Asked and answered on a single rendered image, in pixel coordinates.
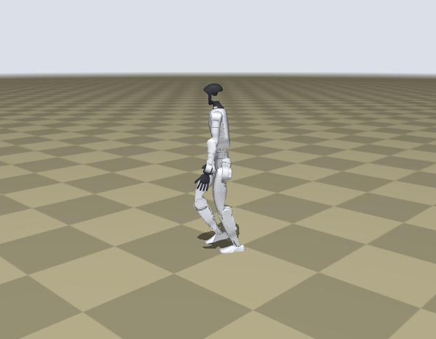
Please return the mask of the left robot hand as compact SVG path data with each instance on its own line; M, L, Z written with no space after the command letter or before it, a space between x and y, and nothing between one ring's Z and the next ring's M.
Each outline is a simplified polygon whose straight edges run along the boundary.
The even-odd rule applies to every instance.
M207 166L207 165L205 165L205 168L206 168L206 166ZM195 181L195 184L196 184L196 183L200 180L200 183L198 184L197 189L199 188L200 184L202 183L202 184L201 184L201 187L200 187L200 191L201 191L201 189L202 189L203 184L204 184L203 191L205 190L206 184L207 184L207 188L206 188L206 191L207 191L207 190L208 190L209 183L210 183L210 176L209 176L209 175L211 175L212 171L211 171L210 173L205 172L205 168L204 168L204 170L203 170L203 173L204 173L204 174L202 174L201 177L199 177L199 178Z

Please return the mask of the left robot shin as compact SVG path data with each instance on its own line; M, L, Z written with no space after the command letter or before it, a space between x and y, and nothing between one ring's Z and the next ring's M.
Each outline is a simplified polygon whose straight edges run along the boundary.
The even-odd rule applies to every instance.
M224 227L225 232L230 237L232 243L234 244L234 242L235 242L236 245L234 244L234 246L235 247L240 247L240 244L238 242L238 237L237 237L237 234L236 234L236 230L237 230L236 223L234 221L234 217L232 215L231 210L229 208L225 208L222 211L222 218L219 217L219 219L220 219L220 221L221 221L221 223L222 223L222 225Z

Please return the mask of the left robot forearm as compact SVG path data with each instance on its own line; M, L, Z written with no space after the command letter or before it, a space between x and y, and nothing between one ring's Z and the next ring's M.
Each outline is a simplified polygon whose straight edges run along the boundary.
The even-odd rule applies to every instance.
M215 141L213 139L210 139L207 142L207 166L205 168L205 172L210 173L212 171L212 167L214 165L214 160L215 160L215 156L217 154L216 151L216 144Z

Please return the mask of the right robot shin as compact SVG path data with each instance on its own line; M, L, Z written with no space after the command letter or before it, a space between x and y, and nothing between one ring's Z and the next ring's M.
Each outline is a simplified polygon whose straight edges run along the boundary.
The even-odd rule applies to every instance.
M195 207L195 205L193 204L194 208L197 210L197 212L199 213L199 215L201 216L201 218L211 227L211 229L217 234L219 235L219 233L222 234L222 231L220 230L218 224L216 223L215 220L215 216L211 210L211 208L209 207L209 205L207 204L207 206L203 209L198 209Z

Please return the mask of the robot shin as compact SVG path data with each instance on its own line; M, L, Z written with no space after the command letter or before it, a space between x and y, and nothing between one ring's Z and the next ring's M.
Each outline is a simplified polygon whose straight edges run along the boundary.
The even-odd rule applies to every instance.
M197 212L199 213L199 215L201 216L201 218L211 227L211 229L217 234L219 235L219 233L222 234L222 231L220 230L218 224L216 223L215 220L215 216L211 210L211 208L209 207L209 205L207 204L207 206L203 209L198 209L195 207L195 205L193 204L194 208L197 210Z
M222 225L224 227L225 232L230 237L232 243L234 244L234 242L235 242L236 245L234 244L234 246L235 247L240 247L240 244L238 242L238 237L237 237L237 234L236 234L236 230L237 230L236 223L234 221L234 217L232 215L231 210L229 208L225 208L222 211L222 218L219 217L219 219L220 219L220 221L221 221L221 223L222 223Z

